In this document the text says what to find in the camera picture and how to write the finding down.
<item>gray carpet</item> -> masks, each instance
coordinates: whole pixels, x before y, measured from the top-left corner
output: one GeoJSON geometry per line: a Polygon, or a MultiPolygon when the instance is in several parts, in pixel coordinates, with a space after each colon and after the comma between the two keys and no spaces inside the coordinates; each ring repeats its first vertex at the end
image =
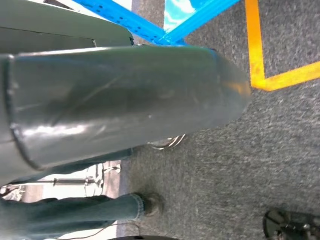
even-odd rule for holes
{"type": "MultiPolygon", "coordinates": [[[[162,1],[144,2],[140,15],[162,20],[162,1]]],[[[267,77],[320,61],[318,0],[261,0],[260,11],[267,77]]],[[[215,48],[249,73],[244,1],[186,41],[215,48]]],[[[320,215],[319,154],[318,79],[254,90],[236,122],[190,134],[175,149],[136,149],[124,165],[123,190],[158,192],[165,200],[164,215],[140,222],[144,235],[262,240],[263,216],[269,208],[320,215]]],[[[131,234],[137,230],[120,235],[131,234]]]]}

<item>gray metal panel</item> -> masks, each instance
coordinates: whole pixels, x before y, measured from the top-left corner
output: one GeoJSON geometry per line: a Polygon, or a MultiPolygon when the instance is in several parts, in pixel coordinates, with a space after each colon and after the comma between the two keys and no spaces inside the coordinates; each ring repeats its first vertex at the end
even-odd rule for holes
{"type": "Polygon", "coordinates": [[[133,38],[127,29],[106,20],[26,0],[1,0],[0,27],[94,39],[98,47],[131,46],[133,38]]]}
{"type": "Polygon", "coordinates": [[[251,95],[246,75],[197,47],[22,54],[10,69],[14,131],[42,167],[224,125],[251,95]]]}
{"type": "Polygon", "coordinates": [[[0,27],[0,54],[94,48],[91,39],[0,27]]]}
{"type": "Polygon", "coordinates": [[[5,79],[7,77],[7,66],[9,55],[0,55],[0,144],[14,141],[7,114],[5,79]]]}
{"type": "Polygon", "coordinates": [[[8,55],[0,56],[0,186],[35,172],[22,157],[8,118],[5,80],[10,58],[8,55]]]}

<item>shoe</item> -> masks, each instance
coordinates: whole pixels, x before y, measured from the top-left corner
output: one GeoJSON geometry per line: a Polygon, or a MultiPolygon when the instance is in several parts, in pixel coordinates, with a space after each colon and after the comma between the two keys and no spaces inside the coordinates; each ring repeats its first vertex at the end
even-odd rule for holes
{"type": "Polygon", "coordinates": [[[156,193],[148,195],[140,195],[144,203],[144,216],[153,217],[161,215],[164,210],[164,202],[162,198],[156,193]]]}

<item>jeans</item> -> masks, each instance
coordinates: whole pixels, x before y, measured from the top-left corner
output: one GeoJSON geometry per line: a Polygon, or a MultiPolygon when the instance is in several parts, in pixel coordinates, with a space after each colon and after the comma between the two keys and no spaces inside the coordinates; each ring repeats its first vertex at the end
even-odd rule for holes
{"type": "Polygon", "coordinates": [[[35,203],[0,199],[2,240],[45,240],[65,234],[101,229],[117,220],[143,216],[145,204],[136,194],[44,199],[35,203]]]}

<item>reflective metal surface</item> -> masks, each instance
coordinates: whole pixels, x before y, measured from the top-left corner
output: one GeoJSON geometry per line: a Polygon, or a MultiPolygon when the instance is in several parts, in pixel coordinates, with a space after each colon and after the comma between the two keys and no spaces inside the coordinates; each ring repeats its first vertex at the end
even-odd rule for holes
{"type": "Polygon", "coordinates": [[[31,53],[11,64],[11,127],[39,168],[225,125],[251,96],[245,74],[199,47],[31,53]]]}
{"type": "Polygon", "coordinates": [[[186,137],[186,134],[183,134],[181,136],[170,137],[170,138],[161,140],[161,141],[149,142],[148,144],[151,145],[153,149],[155,149],[155,150],[165,150],[165,149],[177,147],[180,145],[185,137],[186,137]]]}

